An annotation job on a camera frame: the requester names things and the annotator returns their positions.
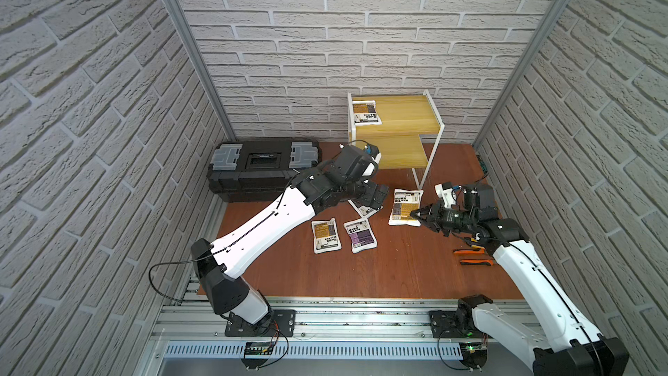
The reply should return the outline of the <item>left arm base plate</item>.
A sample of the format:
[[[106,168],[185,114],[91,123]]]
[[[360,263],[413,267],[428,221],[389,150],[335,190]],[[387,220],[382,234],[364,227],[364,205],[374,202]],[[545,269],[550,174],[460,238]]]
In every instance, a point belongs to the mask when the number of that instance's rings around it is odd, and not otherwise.
[[[280,331],[285,337],[294,334],[296,311],[292,309],[271,310],[256,324],[249,323],[240,316],[230,313],[224,335],[226,337],[271,337]]]

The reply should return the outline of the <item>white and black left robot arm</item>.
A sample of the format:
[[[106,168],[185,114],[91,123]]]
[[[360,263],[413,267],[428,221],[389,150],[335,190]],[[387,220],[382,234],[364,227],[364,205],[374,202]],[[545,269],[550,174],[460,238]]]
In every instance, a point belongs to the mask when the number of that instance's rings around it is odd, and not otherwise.
[[[343,144],[335,158],[293,176],[279,197],[235,231],[193,243],[189,261],[214,313],[261,327],[271,321],[271,306],[245,281],[246,269],[292,229],[341,202],[381,209],[389,189],[372,180],[381,158],[374,144]]]

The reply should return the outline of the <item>yellow coffee bag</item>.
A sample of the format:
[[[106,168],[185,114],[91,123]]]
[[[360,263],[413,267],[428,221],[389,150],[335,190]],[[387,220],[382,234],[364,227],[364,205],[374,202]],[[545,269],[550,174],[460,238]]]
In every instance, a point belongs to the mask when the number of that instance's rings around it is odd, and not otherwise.
[[[388,224],[390,226],[420,227],[420,222],[411,216],[411,212],[419,210],[423,194],[424,192],[421,190],[407,191],[403,189],[395,189]]]
[[[315,254],[334,252],[342,248],[336,219],[312,221],[311,229]]]
[[[377,112],[375,100],[353,101],[353,123],[354,125],[381,125],[382,120]]]

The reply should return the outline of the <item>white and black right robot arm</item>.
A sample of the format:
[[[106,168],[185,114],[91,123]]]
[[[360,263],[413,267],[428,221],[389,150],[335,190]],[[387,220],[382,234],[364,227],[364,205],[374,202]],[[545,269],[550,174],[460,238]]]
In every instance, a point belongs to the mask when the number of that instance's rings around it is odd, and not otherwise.
[[[536,332],[502,312],[485,295],[459,300],[450,325],[439,334],[486,334],[529,367],[535,375],[621,375],[629,353],[620,339],[608,338],[571,301],[544,266],[528,234],[514,219],[504,219],[489,185],[438,185],[438,202],[411,212],[422,226],[443,233],[465,233],[501,266],[520,290],[543,331]]]

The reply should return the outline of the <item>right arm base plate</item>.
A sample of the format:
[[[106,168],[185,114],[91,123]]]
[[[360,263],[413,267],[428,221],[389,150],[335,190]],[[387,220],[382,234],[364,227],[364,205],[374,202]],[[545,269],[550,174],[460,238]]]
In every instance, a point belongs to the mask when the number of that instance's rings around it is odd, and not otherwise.
[[[483,333],[478,330],[470,313],[457,311],[429,311],[432,337],[482,339]]]

